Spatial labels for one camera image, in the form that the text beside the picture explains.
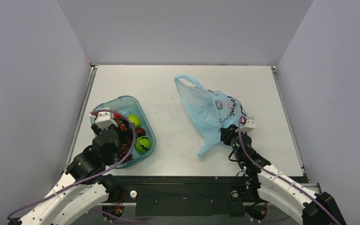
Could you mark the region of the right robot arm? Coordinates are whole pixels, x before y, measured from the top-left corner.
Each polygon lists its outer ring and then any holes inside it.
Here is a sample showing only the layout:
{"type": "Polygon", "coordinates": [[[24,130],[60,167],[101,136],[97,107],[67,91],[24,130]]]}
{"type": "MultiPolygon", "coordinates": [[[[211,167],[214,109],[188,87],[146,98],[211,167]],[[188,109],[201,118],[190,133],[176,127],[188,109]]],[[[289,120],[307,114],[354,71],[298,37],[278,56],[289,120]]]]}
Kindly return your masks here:
{"type": "Polygon", "coordinates": [[[245,188],[249,199],[272,203],[300,225],[346,224],[332,195],[313,191],[284,175],[252,148],[246,132],[235,125],[222,128],[220,141],[231,146],[233,161],[251,179],[245,188]]]}

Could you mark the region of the yellow-green fake fruit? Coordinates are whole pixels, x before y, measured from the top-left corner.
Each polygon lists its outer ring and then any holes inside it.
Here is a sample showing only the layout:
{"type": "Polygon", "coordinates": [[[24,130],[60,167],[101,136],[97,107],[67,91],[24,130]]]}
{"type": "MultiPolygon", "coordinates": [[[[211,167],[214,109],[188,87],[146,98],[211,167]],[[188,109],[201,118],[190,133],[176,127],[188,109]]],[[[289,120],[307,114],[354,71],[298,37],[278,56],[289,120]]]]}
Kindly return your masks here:
{"type": "Polygon", "coordinates": [[[128,120],[134,124],[135,129],[138,129],[141,126],[141,120],[140,118],[135,114],[130,114],[127,116],[128,120]]]}

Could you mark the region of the red fake fruit bunch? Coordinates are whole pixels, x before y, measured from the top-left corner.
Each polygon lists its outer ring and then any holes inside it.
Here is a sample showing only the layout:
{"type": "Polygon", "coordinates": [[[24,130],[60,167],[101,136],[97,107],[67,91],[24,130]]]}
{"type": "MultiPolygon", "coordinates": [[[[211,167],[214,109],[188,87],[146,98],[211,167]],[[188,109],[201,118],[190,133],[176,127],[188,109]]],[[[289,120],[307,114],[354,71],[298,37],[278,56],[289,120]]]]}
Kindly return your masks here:
{"type": "Polygon", "coordinates": [[[120,116],[119,114],[117,113],[114,113],[113,114],[113,118],[114,118],[114,121],[116,122],[116,124],[118,125],[118,127],[122,130],[122,131],[126,131],[127,128],[126,126],[124,125],[123,121],[122,121],[122,116],[120,116]]]}

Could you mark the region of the light blue plastic bag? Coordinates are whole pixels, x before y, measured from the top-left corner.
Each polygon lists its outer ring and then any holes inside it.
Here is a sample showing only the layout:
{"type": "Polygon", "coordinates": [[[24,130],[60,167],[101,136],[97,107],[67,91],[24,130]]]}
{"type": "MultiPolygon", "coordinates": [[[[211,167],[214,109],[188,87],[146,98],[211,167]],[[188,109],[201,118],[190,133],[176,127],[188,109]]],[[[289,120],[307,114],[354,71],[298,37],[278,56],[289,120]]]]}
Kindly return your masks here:
{"type": "Polygon", "coordinates": [[[220,142],[222,128],[238,125],[241,116],[248,116],[237,98],[207,89],[191,76],[178,75],[174,77],[174,83],[194,127],[204,139],[198,152],[200,158],[220,142]]]}

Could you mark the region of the dark red fake grape bunch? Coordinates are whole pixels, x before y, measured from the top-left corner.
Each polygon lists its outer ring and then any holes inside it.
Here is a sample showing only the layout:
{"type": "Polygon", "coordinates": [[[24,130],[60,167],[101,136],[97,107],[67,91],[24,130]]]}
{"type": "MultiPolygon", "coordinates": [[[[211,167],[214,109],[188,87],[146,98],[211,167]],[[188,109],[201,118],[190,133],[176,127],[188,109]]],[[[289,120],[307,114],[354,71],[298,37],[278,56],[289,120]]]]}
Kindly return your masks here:
{"type": "MultiPolygon", "coordinates": [[[[120,151],[116,156],[117,161],[120,161],[125,157],[125,155],[129,152],[130,147],[131,147],[131,142],[125,142],[120,145],[120,151]]],[[[130,153],[129,156],[124,160],[124,162],[129,162],[132,160],[132,158],[133,155],[130,153]]]]}

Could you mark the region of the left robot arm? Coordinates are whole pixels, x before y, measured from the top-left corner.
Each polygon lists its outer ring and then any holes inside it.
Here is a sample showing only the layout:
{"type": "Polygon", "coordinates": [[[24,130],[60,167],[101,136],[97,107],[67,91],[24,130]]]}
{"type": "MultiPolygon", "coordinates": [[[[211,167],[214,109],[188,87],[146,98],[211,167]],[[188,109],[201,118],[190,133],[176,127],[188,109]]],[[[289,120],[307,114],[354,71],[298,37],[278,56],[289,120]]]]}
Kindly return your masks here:
{"type": "Polygon", "coordinates": [[[109,172],[123,164],[128,155],[118,160],[123,144],[134,143],[137,137],[134,123],[114,123],[107,127],[91,126],[95,137],[63,172],[59,181],[41,200],[21,207],[31,208],[22,217],[8,215],[10,225],[60,225],[72,223],[83,213],[106,200],[120,198],[121,188],[109,172]]]}

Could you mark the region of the green fake watermelon ball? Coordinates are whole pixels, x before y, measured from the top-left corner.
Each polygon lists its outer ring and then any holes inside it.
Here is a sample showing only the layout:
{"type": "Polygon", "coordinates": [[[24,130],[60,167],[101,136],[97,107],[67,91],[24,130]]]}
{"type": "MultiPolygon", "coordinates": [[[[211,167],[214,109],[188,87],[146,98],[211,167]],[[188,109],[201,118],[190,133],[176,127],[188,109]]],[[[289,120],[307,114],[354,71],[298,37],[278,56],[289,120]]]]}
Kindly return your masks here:
{"type": "Polygon", "coordinates": [[[140,154],[147,153],[152,147],[152,141],[146,136],[140,136],[135,141],[135,149],[140,154]]]}

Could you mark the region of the dark red fake fruit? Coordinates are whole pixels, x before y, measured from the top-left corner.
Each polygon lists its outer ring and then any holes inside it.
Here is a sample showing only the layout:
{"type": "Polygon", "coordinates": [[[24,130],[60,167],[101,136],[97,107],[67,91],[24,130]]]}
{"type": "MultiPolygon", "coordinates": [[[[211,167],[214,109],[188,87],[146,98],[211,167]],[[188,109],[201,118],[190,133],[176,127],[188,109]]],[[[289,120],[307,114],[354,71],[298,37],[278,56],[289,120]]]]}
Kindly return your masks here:
{"type": "Polygon", "coordinates": [[[137,137],[146,136],[146,130],[142,127],[136,130],[137,137]]]}

